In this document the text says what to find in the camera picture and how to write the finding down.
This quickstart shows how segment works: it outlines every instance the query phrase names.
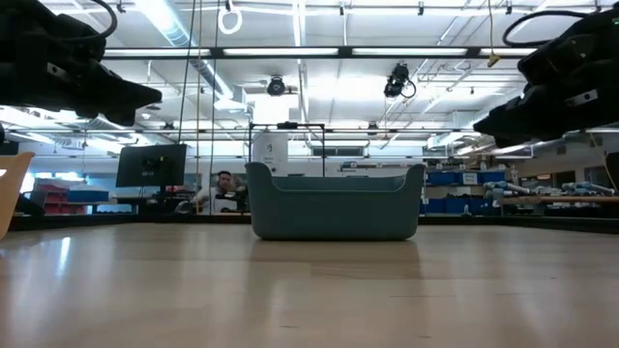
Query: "man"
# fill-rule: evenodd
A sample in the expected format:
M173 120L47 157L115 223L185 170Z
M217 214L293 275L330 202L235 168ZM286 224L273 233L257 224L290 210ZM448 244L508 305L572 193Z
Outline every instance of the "man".
M202 207L202 215L211 215L221 213L221 210L235 210L236 202L227 199L217 199L218 194L225 194L228 191L234 190L232 184L232 174L229 171L223 170L217 174L217 184L214 188L203 188L191 200L194 205L197 201Z

